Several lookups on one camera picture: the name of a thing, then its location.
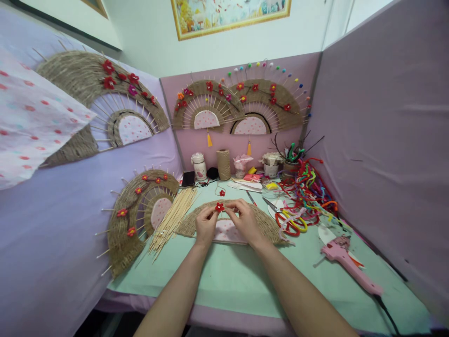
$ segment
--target purple fabric wall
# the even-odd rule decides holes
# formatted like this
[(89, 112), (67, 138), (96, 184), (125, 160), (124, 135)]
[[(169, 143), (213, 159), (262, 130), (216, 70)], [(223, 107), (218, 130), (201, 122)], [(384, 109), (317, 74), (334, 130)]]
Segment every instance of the purple fabric wall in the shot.
[(449, 1), (403, 0), (324, 51), (306, 145), (341, 213), (449, 316)]

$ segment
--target yellow tassel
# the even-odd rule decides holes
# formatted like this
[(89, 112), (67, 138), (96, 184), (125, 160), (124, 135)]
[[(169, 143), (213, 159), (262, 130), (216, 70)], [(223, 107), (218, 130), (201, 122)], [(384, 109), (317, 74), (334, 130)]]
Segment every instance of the yellow tassel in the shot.
[(248, 151), (246, 152), (247, 155), (251, 155), (251, 141), (248, 142)]
[(212, 140), (210, 139), (209, 131), (207, 131), (207, 146), (208, 147), (212, 146)]

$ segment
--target mint green table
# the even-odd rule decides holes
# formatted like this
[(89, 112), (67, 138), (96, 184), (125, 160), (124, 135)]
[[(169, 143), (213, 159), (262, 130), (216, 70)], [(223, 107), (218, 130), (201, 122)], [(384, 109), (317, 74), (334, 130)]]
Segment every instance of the mint green table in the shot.
[[(226, 188), (227, 199), (243, 198), (250, 202), (244, 190)], [(189, 211), (211, 200), (219, 199), (214, 191), (217, 183), (199, 188), (196, 202)], [(268, 212), (262, 195), (251, 193), (260, 209)], [(340, 227), (331, 228), (338, 236)], [(340, 314), (356, 329), (388, 334), (394, 330), (386, 315), (374, 300), (352, 279), (339, 263), (323, 261), (317, 268), (323, 246), (317, 226), (297, 238), (289, 237), (295, 247), (280, 251), (325, 295)], [(130, 269), (111, 282), (108, 289), (137, 295), (157, 297), (172, 277), (195, 242), (194, 238), (176, 236), (153, 256), (146, 248)], [(352, 235), (350, 250), (365, 264), (365, 273), (384, 289), (383, 300), (401, 334), (429, 332), (430, 314), (405, 285), (402, 279), (357, 236)], [(286, 318), (273, 286), (251, 247), (214, 243), (204, 264), (196, 305), (230, 310), (238, 313)]]

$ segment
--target hand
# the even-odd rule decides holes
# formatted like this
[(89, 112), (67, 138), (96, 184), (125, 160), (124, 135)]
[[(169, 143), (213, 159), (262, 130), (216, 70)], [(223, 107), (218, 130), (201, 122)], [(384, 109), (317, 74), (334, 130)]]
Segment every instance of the hand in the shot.
[(239, 199), (225, 206), (227, 208), (224, 211), (251, 246), (265, 240), (256, 223), (254, 212), (245, 200)]
[(218, 212), (214, 206), (203, 208), (196, 217), (196, 242), (209, 248), (215, 236)]

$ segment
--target pink polka dot cloth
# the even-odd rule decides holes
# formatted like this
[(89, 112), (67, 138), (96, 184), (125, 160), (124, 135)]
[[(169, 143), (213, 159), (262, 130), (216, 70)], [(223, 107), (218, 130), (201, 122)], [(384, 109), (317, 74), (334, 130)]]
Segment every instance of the pink polka dot cloth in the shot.
[(267, 134), (267, 127), (260, 118), (250, 116), (237, 124), (234, 134)]
[(167, 198), (161, 198), (154, 203), (151, 213), (151, 225), (154, 229), (158, 228), (171, 206), (172, 202)]
[(118, 132), (123, 145), (151, 137), (151, 131), (137, 116), (125, 116), (120, 119)]
[(0, 190), (30, 179), (97, 115), (0, 47)]
[(218, 218), (214, 240), (224, 242), (248, 243), (235, 227), (231, 219)]
[(195, 130), (214, 126), (220, 126), (220, 122), (212, 111), (201, 111), (195, 116)]

